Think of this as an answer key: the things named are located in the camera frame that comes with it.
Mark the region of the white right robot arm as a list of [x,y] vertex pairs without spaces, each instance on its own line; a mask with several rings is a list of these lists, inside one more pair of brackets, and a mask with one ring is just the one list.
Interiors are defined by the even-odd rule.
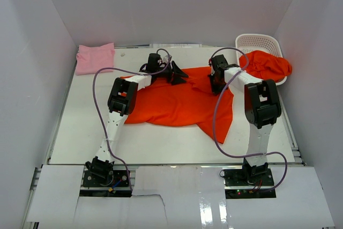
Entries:
[[[267,147],[274,124],[281,116],[281,104],[273,80],[261,80],[244,72],[237,65],[212,65],[209,75],[211,89],[219,95],[212,119],[213,139],[218,150],[227,157],[243,159],[242,180],[255,185],[267,173]],[[248,150],[245,155],[226,153],[216,135],[216,119],[220,101],[230,84],[244,95],[244,112],[250,123]]]

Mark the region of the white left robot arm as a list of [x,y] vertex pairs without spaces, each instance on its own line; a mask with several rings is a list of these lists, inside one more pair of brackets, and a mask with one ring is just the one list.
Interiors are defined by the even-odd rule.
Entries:
[[95,158],[86,163],[87,169],[103,186],[109,185],[113,180],[114,163],[110,158],[114,157],[113,150],[118,143],[121,128],[135,108],[138,91],[152,85],[159,77],[166,78],[171,85],[183,84],[188,78],[174,61],[169,60],[165,63],[160,57],[154,57],[142,65],[138,72],[125,71],[132,77],[115,79],[107,101],[109,120],[105,124],[95,95],[96,78],[105,70],[109,68],[101,68],[95,73],[92,85],[93,100],[104,129],[105,139]]

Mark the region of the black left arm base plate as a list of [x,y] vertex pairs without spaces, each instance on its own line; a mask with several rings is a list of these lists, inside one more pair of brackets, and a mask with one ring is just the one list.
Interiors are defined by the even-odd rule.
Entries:
[[113,170],[106,179],[85,170],[79,192],[80,197],[112,197],[129,198],[132,191],[129,188],[128,175],[125,170]]

